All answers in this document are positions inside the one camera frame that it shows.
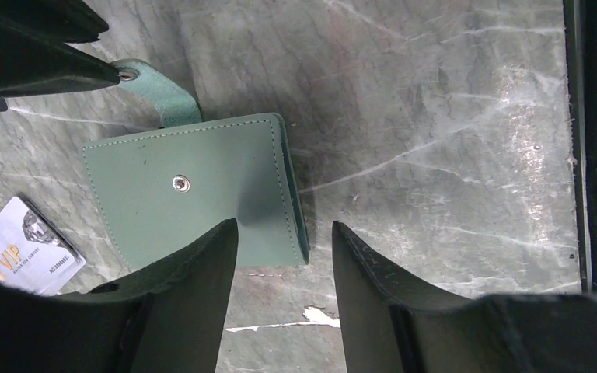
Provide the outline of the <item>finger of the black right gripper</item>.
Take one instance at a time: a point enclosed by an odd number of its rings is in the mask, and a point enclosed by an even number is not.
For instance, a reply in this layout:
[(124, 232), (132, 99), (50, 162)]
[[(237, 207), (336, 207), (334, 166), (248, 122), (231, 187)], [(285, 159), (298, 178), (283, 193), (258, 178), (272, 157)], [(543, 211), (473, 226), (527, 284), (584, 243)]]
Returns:
[(0, 1), (0, 22), (71, 44), (97, 41), (109, 30), (84, 1)]
[(0, 16), (0, 98), (93, 91), (119, 82), (113, 65)]

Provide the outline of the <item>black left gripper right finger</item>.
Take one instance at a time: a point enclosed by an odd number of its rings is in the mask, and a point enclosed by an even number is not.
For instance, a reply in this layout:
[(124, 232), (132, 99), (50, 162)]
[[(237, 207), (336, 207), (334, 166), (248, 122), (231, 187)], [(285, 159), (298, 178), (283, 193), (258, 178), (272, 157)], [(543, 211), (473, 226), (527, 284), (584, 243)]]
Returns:
[(597, 372), (597, 294), (464, 298), (339, 221), (332, 251), (349, 372)]

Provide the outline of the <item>green card holder wallet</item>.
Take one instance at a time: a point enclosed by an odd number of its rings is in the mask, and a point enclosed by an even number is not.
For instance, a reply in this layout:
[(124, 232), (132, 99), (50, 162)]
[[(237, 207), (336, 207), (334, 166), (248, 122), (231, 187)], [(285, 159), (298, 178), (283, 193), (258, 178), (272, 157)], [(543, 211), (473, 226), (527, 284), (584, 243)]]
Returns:
[(157, 130), (82, 148), (113, 248), (134, 270), (235, 219), (240, 267), (309, 262), (285, 122), (278, 113), (205, 121), (196, 99), (137, 59), (114, 62), (120, 87), (151, 103)]

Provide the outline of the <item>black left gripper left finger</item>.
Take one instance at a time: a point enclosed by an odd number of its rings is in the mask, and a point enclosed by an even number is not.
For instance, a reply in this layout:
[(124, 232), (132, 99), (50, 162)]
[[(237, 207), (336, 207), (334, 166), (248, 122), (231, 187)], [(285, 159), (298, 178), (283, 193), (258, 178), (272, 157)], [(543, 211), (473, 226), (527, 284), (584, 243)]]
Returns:
[(0, 284), (0, 372), (213, 372), (238, 241), (237, 222), (224, 220), (85, 294)]

